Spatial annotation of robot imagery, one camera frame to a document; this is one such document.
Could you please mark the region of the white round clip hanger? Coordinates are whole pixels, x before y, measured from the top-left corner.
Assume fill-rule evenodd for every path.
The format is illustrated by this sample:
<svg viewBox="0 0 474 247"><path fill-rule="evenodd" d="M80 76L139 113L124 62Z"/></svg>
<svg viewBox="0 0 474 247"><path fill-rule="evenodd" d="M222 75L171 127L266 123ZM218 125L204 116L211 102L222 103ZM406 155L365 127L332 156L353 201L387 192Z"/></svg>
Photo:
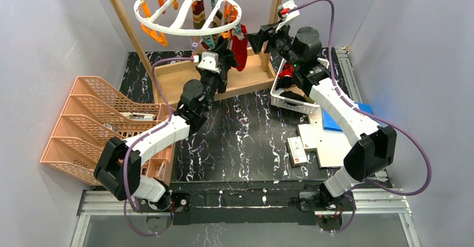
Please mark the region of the white round clip hanger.
<svg viewBox="0 0 474 247"><path fill-rule="evenodd" d="M198 29L183 28L186 19L192 14L192 5L203 0L137 0L133 11L142 26L158 33L176 36L210 36L230 31L237 27L242 18L242 8L234 0L214 0L212 11ZM178 2L177 14L169 26L158 23L158 18Z"/></svg>

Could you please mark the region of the black sock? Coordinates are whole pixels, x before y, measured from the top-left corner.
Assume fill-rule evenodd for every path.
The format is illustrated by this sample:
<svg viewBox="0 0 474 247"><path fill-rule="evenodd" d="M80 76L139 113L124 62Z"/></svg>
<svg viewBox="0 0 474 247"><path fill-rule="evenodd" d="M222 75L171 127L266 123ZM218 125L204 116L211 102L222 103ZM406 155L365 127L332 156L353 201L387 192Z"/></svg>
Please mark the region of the black sock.
<svg viewBox="0 0 474 247"><path fill-rule="evenodd" d="M220 80L217 86L217 93L222 94L227 90L229 71L234 69L233 66L222 66L220 71Z"/></svg>
<svg viewBox="0 0 474 247"><path fill-rule="evenodd" d="M218 63L221 68L229 70L230 68L236 68L238 62L235 57L235 53L228 49L229 41L222 36L217 40L216 46L213 50L213 53L218 54Z"/></svg>

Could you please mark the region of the orange clothes peg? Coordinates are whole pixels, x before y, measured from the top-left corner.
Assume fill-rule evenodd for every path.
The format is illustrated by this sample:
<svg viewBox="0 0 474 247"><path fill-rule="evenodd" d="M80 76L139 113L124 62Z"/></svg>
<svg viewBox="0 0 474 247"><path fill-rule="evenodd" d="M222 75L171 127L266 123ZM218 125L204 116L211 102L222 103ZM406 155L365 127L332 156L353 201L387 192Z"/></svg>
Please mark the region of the orange clothes peg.
<svg viewBox="0 0 474 247"><path fill-rule="evenodd" d="M168 46L168 40L165 34L163 34L162 32L157 32L156 30L153 30L153 29L149 29L143 24L141 24L140 27L148 36L150 36L156 42L160 43L164 47Z"/></svg>

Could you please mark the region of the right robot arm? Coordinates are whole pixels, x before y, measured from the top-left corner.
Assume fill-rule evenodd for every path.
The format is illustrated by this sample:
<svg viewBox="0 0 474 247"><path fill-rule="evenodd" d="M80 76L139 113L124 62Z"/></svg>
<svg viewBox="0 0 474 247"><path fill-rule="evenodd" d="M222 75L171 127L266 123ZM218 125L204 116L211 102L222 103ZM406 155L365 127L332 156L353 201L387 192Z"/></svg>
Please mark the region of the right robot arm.
<svg viewBox="0 0 474 247"><path fill-rule="evenodd" d="M302 27L295 37L288 34L289 29L288 25L263 25L257 33L245 37L255 53L275 50L294 68L295 85L336 121L352 147L343 166L314 195L318 206L328 207L367 177L392 164L397 134L393 127L383 127L359 112L358 106L333 83L331 61L322 59L323 47L316 29Z"/></svg>

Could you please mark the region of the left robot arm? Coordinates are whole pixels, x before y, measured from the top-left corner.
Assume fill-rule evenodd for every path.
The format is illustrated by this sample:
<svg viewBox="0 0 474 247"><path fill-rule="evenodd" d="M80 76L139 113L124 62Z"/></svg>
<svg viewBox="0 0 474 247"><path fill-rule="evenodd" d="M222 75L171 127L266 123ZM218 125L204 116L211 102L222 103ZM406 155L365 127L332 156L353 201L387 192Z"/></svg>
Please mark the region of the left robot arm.
<svg viewBox="0 0 474 247"><path fill-rule="evenodd" d="M197 63L200 78L184 84L177 108L167 120L126 140L112 137L106 142L93 176L117 200L135 197L156 206L170 202L168 185L143 175L141 168L155 154L195 134L206 122L216 94L226 91L228 71L237 65L228 43L220 37L214 49L190 58Z"/></svg>

